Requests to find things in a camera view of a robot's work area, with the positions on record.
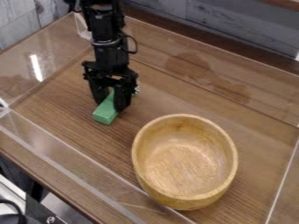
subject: green object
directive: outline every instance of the green object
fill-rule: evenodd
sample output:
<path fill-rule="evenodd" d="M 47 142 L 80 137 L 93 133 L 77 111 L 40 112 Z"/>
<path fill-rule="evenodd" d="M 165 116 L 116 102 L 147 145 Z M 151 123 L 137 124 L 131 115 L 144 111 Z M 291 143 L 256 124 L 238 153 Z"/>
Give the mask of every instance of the green object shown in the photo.
<path fill-rule="evenodd" d="M 117 111 L 113 104 L 115 91 L 112 90 L 107 99 L 99 104 L 95 112 L 92 113 L 92 118 L 95 121 L 109 125 L 117 117 Z"/>

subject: bowl rim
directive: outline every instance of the bowl rim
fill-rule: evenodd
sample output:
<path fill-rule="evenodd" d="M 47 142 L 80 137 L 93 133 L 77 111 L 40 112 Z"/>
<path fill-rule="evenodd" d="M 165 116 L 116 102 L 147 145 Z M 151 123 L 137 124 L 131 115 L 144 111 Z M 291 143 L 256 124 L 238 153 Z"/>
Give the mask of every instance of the bowl rim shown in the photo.
<path fill-rule="evenodd" d="M 198 119 L 203 122 L 206 122 L 208 125 L 211 125 L 219 132 L 220 134 L 226 137 L 227 141 L 228 141 L 228 145 L 230 145 L 230 150 L 232 153 L 232 166 L 230 169 L 230 173 L 228 173 L 228 177 L 224 180 L 224 182 L 211 191 L 198 194 L 195 196 L 175 196 L 172 195 L 170 192 L 167 192 L 164 189 L 161 189 L 160 187 L 156 187 L 152 185 L 151 181 L 147 181 L 145 175 L 141 173 L 141 169 L 139 167 L 139 162 L 136 159 L 136 152 L 137 152 L 137 142 L 139 139 L 141 137 L 141 135 L 144 134 L 145 130 L 155 125 L 156 123 L 159 123 L 161 120 L 165 120 L 168 118 L 175 118 L 175 117 L 188 117 L 192 119 Z M 133 145 L 132 145 L 132 162 L 133 162 L 133 167 L 135 167 L 135 174 L 137 175 L 137 177 L 143 180 L 143 182 L 145 182 L 145 184 L 155 189 L 161 195 L 164 195 L 168 198 L 176 199 L 176 200 L 204 200 L 207 198 L 211 198 L 214 196 L 216 196 L 218 194 L 220 194 L 223 191 L 226 191 L 226 189 L 228 189 L 230 184 L 236 176 L 236 172 L 238 172 L 238 168 L 239 168 L 239 154 L 238 154 L 238 149 L 236 146 L 234 144 L 232 139 L 230 138 L 228 133 L 224 131 L 224 129 L 211 120 L 198 116 L 198 115 L 188 115 L 188 114 L 172 114 L 172 115 L 164 115 L 160 116 L 157 118 L 155 118 L 137 132 L 136 136 L 135 136 L 135 141 L 133 141 Z"/>

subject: wooden bowl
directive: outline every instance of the wooden bowl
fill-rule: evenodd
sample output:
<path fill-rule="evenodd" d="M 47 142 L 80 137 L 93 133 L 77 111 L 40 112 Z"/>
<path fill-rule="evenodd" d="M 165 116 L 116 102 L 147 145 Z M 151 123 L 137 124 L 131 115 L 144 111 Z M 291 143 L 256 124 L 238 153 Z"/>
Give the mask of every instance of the wooden bowl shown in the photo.
<path fill-rule="evenodd" d="M 228 190 L 239 166 L 228 134 L 195 115 L 151 121 L 135 137 L 132 159 L 144 191 L 176 210 L 212 204 Z"/>

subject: green block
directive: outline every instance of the green block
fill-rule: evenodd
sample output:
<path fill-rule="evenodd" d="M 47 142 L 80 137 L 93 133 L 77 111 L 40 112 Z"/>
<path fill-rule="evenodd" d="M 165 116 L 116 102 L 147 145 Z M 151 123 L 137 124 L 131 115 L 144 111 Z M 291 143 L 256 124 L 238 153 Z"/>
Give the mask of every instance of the green block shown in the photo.
<path fill-rule="evenodd" d="M 113 104 L 115 91 L 112 90 L 107 99 L 100 103 L 95 112 L 92 113 L 92 118 L 95 121 L 109 125 L 117 117 L 117 112 Z"/>

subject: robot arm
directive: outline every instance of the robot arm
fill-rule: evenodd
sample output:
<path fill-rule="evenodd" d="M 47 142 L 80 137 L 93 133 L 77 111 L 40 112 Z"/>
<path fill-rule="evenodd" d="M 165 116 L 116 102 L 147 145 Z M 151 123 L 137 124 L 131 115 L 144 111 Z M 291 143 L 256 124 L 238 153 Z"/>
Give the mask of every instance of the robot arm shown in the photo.
<path fill-rule="evenodd" d="M 115 109 L 123 111 L 131 104 L 136 93 L 137 74 L 128 68 L 129 53 L 127 40 L 131 38 L 124 32 L 124 14 L 117 0 L 80 0 L 79 5 L 92 33 L 92 46 L 96 61 L 84 61 L 84 79 L 97 104 L 108 96 L 108 90 L 115 91 Z"/>

